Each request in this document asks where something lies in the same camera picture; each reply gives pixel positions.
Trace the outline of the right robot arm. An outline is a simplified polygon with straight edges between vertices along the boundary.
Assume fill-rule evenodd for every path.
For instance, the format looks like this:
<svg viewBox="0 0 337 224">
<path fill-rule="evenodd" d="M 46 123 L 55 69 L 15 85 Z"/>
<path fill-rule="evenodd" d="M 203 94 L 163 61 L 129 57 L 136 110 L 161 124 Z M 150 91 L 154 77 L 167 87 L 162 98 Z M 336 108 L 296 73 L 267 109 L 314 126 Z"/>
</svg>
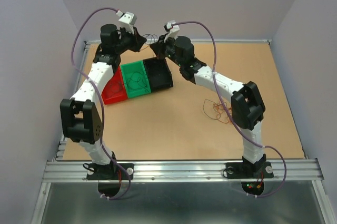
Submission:
<svg viewBox="0 0 337 224">
<path fill-rule="evenodd" d="M 188 81 L 203 86 L 229 101 L 230 121 L 243 138 L 242 162 L 226 167 L 228 178 L 255 178 L 261 174 L 266 162 L 262 144 L 262 120 L 265 105 L 257 85 L 238 82 L 214 71 L 194 54 L 194 45 L 185 36 L 168 38 L 160 36 L 150 45 L 158 59 L 168 58 L 180 68 Z"/>
</svg>

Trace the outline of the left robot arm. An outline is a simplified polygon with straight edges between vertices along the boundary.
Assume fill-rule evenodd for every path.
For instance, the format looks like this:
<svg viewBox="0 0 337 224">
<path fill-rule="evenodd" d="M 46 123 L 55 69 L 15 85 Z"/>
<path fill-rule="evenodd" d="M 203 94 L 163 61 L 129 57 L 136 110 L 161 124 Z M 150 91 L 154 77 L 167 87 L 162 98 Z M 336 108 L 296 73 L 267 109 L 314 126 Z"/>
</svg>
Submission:
<svg viewBox="0 0 337 224">
<path fill-rule="evenodd" d="M 111 180 L 121 175 L 116 157 L 103 142 L 103 115 L 97 110 L 102 92 L 117 72 L 121 54 L 139 52 L 146 38 L 133 25 L 118 28 L 114 24 L 101 27 L 101 43 L 88 75 L 70 99 L 60 103 L 63 134 L 85 149 L 92 162 L 83 165 L 88 180 Z"/>
</svg>

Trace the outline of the green plastic bin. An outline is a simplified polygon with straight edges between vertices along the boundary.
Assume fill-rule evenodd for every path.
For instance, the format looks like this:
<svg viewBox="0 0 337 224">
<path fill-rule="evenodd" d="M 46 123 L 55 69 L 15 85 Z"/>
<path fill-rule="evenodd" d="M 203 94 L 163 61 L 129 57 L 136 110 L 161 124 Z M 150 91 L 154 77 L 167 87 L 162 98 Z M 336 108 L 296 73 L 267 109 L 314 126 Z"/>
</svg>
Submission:
<svg viewBox="0 0 337 224">
<path fill-rule="evenodd" d="M 121 71 L 129 99 L 151 94 L 143 61 L 122 64 Z"/>
</svg>

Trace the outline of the red plastic bin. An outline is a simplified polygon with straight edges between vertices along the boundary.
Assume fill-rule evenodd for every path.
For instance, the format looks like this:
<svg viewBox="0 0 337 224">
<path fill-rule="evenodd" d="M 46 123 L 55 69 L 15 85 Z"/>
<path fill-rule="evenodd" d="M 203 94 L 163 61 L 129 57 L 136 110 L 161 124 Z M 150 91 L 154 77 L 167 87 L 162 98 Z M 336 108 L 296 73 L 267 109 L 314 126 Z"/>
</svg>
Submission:
<svg viewBox="0 0 337 224">
<path fill-rule="evenodd" d="M 122 102 L 128 99 L 120 67 L 118 67 L 113 77 L 107 82 L 101 96 L 105 105 Z"/>
</svg>

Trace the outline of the orange black wire ball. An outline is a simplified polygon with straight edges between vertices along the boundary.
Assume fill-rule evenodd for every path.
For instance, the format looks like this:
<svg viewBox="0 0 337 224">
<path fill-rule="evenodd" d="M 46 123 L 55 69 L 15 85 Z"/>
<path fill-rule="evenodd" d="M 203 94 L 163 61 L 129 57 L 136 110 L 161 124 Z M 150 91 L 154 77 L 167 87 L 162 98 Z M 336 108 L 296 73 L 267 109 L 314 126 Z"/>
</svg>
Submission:
<svg viewBox="0 0 337 224">
<path fill-rule="evenodd" d="M 232 114 L 232 108 L 225 102 L 225 106 L 221 102 L 214 102 L 210 99 L 205 99 L 203 102 L 203 113 L 211 120 L 219 121 L 223 124 L 232 124 L 231 119 L 225 109 Z"/>
</svg>

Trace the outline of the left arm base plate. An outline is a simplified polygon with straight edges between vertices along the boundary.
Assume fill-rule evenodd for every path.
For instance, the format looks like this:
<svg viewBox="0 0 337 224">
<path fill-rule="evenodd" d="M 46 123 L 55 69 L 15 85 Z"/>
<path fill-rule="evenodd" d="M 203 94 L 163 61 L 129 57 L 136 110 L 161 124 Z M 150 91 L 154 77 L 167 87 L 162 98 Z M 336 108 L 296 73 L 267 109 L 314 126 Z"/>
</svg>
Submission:
<svg viewBox="0 0 337 224">
<path fill-rule="evenodd" d="M 87 172 L 87 180 L 128 180 L 128 177 L 133 179 L 134 164 L 122 163 L 120 166 L 117 166 L 112 161 L 107 165 L 95 163 L 83 164 L 83 168 Z"/>
</svg>

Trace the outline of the black plastic bin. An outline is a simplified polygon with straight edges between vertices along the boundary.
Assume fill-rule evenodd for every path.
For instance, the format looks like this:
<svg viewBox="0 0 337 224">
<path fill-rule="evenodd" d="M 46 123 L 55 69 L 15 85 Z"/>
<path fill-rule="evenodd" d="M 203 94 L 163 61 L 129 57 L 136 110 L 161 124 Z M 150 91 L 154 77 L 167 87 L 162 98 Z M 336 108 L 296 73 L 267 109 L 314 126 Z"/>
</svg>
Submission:
<svg viewBox="0 0 337 224">
<path fill-rule="evenodd" d="M 165 59 L 155 57 L 143 60 L 151 92 L 173 87 L 172 74 Z"/>
</svg>

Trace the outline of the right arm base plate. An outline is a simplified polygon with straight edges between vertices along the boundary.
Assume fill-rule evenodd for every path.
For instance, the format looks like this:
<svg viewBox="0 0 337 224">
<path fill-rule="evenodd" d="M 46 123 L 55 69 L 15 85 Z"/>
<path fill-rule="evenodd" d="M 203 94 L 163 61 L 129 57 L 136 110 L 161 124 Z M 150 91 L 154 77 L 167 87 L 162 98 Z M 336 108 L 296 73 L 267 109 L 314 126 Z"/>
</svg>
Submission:
<svg viewBox="0 0 337 224">
<path fill-rule="evenodd" d="M 251 163 L 228 162 L 225 164 L 223 174 L 228 179 L 257 179 L 263 175 L 263 178 L 274 178 L 273 169 L 270 162 L 263 163 L 259 168 Z"/>
</svg>

